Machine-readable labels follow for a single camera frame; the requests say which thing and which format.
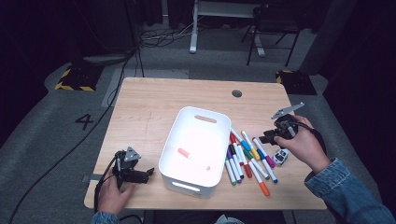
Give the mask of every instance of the marker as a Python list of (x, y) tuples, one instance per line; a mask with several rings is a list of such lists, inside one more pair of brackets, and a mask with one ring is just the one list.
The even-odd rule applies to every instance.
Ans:
[(236, 152), (235, 149), (233, 148), (233, 145), (228, 145), (228, 149), (230, 150), (231, 154), (233, 155), (233, 162), (235, 163), (236, 170), (238, 171), (238, 174), (241, 176), (241, 179), (244, 178), (244, 173), (241, 170), (241, 165), (239, 165), (238, 158), (236, 157)]
[(245, 149), (244, 149), (244, 154), (247, 156), (248, 160), (251, 160), (253, 165), (260, 171), (260, 173), (262, 173), (262, 175), (265, 177), (265, 179), (270, 178), (270, 176), (267, 173), (265, 173), (265, 171), (260, 167), (260, 165), (256, 162), (256, 160)]
[(233, 169), (231, 168), (230, 162), (228, 161), (228, 157), (225, 157), (225, 166), (227, 167), (228, 176), (231, 179), (231, 184), (235, 186), (236, 180), (235, 180), (235, 176), (233, 176)]
[(236, 156), (237, 156), (238, 159), (239, 159), (239, 164), (240, 164), (240, 165), (243, 165), (243, 164), (244, 164), (243, 159), (242, 159), (242, 156), (243, 156), (243, 155), (241, 155), (241, 152), (238, 150), (238, 147), (237, 147), (237, 145), (236, 145), (235, 136), (233, 136), (232, 133), (230, 133), (230, 142), (233, 144), (233, 148), (234, 148), (235, 151), (236, 151)]
[(260, 144), (259, 140), (257, 140), (257, 138), (255, 138), (255, 137), (252, 140), (256, 144), (257, 148), (259, 149), (259, 154), (260, 154), (260, 151), (262, 152), (262, 155), (260, 155), (260, 159), (264, 160), (264, 158), (265, 158), (265, 160), (268, 162), (268, 164), (270, 164), (271, 168), (274, 168), (275, 167), (274, 161), (265, 152), (265, 150), (262, 147), (262, 145)]
[(241, 143), (242, 147), (245, 148), (247, 151), (250, 151), (251, 148), (248, 145), (247, 142), (245, 142), (245, 140), (243, 138), (241, 138), (241, 136), (239, 136), (238, 133), (236, 133), (233, 128), (231, 128), (231, 133), (233, 134), (233, 136), (235, 136), (236, 139), (238, 139), (238, 141)]
[(195, 162), (195, 163), (197, 163), (197, 164), (200, 164), (200, 165), (203, 166), (207, 171), (210, 170), (210, 166), (209, 166), (209, 165), (202, 164), (202, 163), (198, 162), (197, 160), (195, 160), (194, 157), (190, 154), (190, 152), (184, 150), (184, 149), (181, 148), (181, 147), (180, 147), (177, 151), (178, 151), (178, 153), (180, 153), (181, 155), (183, 155), (185, 158), (187, 158), (187, 159), (189, 159), (189, 160), (191, 160), (191, 161), (193, 161), (193, 162)]
[(235, 162), (233, 161), (233, 155), (231, 155), (230, 150), (227, 150), (227, 157), (230, 161), (231, 168), (233, 168), (233, 175), (235, 176), (236, 182), (242, 183), (241, 176), (238, 174), (238, 170), (235, 167)]
[(251, 171), (253, 172), (254, 176), (256, 176), (257, 182), (259, 182), (260, 188), (262, 189), (262, 192), (264, 193), (264, 195), (267, 197), (270, 196), (270, 191), (268, 190), (265, 183), (262, 182), (262, 179), (260, 178), (259, 173), (257, 173), (257, 170), (254, 167), (253, 163), (251, 161), (248, 161), (248, 165), (250, 166)]
[(250, 139), (248, 138), (248, 134), (245, 131), (242, 131), (241, 134), (244, 136), (245, 140), (247, 141), (247, 144), (250, 146), (251, 148), (250, 152), (253, 154), (254, 159), (259, 160), (260, 155), (259, 153), (257, 153), (257, 149), (253, 146), (253, 144), (251, 144)]
[(245, 172), (247, 173), (247, 177), (251, 178), (253, 177), (251, 170), (250, 170), (250, 166), (248, 165), (247, 159), (244, 155), (243, 149), (241, 147), (241, 145), (237, 145), (236, 148), (238, 148), (237, 151), (240, 152), (240, 154), (242, 154), (242, 162), (244, 163), (244, 168), (245, 168)]
[(262, 159), (262, 163), (264, 163), (265, 169), (267, 169), (268, 173), (270, 174), (271, 178), (273, 179), (274, 183), (277, 183), (277, 178), (274, 175), (273, 170), (271, 169), (270, 165), (268, 164), (266, 159)]

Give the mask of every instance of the bin handle cutout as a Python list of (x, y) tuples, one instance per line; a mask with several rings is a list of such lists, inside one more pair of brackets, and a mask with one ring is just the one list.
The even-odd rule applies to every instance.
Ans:
[(198, 188), (195, 188), (195, 187), (192, 187), (192, 186), (188, 186), (188, 185), (184, 185), (184, 184), (180, 184), (180, 183), (177, 183), (177, 182), (172, 182), (172, 184), (175, 185), (175, 186), (178, 186), (180, 188), (183, 188), (183, 189), (190, 189), (190, 190), (197, 191), (197, 192), (201, 191)]
[(203, 121), (206, 121), (206, 122), (211, 122), (211, 123), (217, 123), (217, 122), (218, 122), (218, 121), (215, 120), (215, 119), (211, 119), (211, 118), (204, 117), (204, 116), (201, 116), (201, 115), (195, 115), (194, 117), (195, 117), (196, 119), (200, 119), (200, 120), (203, 120)]

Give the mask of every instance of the pile of markers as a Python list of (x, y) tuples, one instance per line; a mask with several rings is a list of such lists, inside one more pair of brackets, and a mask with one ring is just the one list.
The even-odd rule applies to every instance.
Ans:
[[(231, 144), (227, 150), (227, 156), (225, 159), (225, 165), (227, 167), (228, 174), (231, 178), (231, 183), (235, 186), (237, 183), (242, 183), (244, 173), (242, 172), (241, 166), (244, 167), (247, 177), (251, 178), (253, 175), (259, 182), (260, 188), (265, 196), (270, 195), (270, 191), (262, 181), (259, 172), (264, 176), (265, 179), (272, 178), (274, 183), (277, 183), (277, 178), (274, 175), (272, 168), (275, 167), (274, 161), (265, 152), (260, 142), (253, 137), (252, 140), (248, 138), (245, 131), (241, 134), (243, 138), (231, 128), (230, 141)], [(258, 161), (262, 161), (267, 170), (268, 174), (258, 164)]]

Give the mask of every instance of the black chair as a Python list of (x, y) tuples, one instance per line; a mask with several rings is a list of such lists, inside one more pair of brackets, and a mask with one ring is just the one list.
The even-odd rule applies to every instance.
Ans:
[[(253, 50), (253, 48), (289, 49), (290, 53), (285, 64), (285, 66), (287, 67), (300, 31), (304, 29), (303, 17), (304, 6), (290, 4), (284, 1), (264, 1), (264, 3), (262, 3), (260, 7), (255, 7), (253, 9), (252, 23), (249, 25), (241, 41), (243, 42), (248, 34), (252, 34), (250, 50), (247, 58), (247, 65), (250, 64), (251, 51)], [(278, 47), (277, 44), (283, 39), (283, 37), (288, 34), (295, 35), (291, 47)], [(280, 35), (280, 38), (275, 42), (273, 46), (255, 47), (254, 40), (256, 38), (256, 35)]]

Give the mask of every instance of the denim jacket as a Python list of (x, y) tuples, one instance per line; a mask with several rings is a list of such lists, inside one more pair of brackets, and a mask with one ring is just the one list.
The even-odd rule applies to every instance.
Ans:
[[(305, 185), (334, 209), (347, 223), (396, 223), (392, 213), (352, 175), (338, 159), (319, 174), (311, 173)], [(91, 224), (119, 223), (116, 215), (98, 212)]]

